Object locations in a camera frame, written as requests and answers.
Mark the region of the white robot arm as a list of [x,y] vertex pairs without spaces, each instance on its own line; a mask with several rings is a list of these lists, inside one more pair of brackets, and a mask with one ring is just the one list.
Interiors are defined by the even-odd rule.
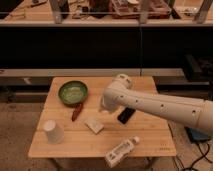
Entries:
[[119,74],[104,89],[101,106],[110,113],[125,106],[180,123],[213,136],[213,101],[132,90],[132,79]]

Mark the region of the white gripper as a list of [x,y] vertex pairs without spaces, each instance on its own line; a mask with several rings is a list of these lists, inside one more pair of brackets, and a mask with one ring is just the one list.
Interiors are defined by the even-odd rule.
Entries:
[[104,97],[101,98],[99,107],[100,111],[114,112],[117,110],[117,108],[118,106],[111,100]]

